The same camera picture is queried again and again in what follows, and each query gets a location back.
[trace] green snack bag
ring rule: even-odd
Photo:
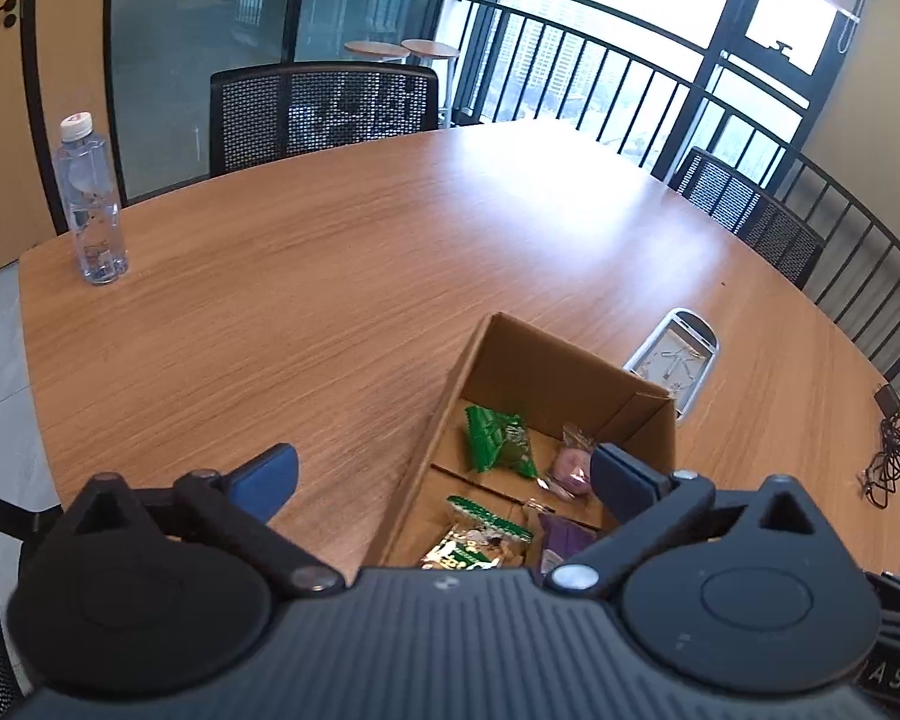
[[[496,568],[523,555],[533,534],[460,495],[447,498],[450,530],[420,559],[424,569],[473,571]]]
[[[489,471],[499,464],[528,479],[536,479],[538,474],[522,416],[483,406],[467,406],[466,427],[474,469]]]

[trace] wooden table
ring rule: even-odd
[[[360,565],[447,372],[506,311],[622,364],[669,309],[722,349],[677,461],[727,488],[806,485],[858,562],[900,573],[856,474],[880,374],[724,228],[560,122],[307,154],[125,212],[130,273],[86,285],[70,241],[21,261],[26,357],[64,503],[90,474],[165,485],[274,442],[301,482],[274,527]]]

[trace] metal screw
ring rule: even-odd
[[[589,565],[564,563],[550,573],[550,578],[564,590],[588,590],[600,581],[600,574]]]
[[[304,565],[290,574],[290,584],[305,592],[322,592],[340,581],[340,575],[325,565]]]

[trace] white tile floor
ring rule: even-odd
[[[0,271],[0,498],[32,511],[58,503],[26,374],[16,264]],[[20,542],[0,533],[0,610],[16,586]],[[18,676],[19,656],[10,645]]]

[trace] cable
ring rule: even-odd
[[[840,37],[837,40],[837,53],[843,54],[850,50],[850,43],[853,42],[853,37],[856,35],[857,25],[860,23],[865,4],[866,0],[854,0],[853,13],[852,15],[848,14],[844,28],[841,30]]]
[[[863,473],[866,499],[877,509],[885,509],[890,503],[890,493],[896,493],[900,480],[900,419],[897,412],[880,420],[881,449]]]

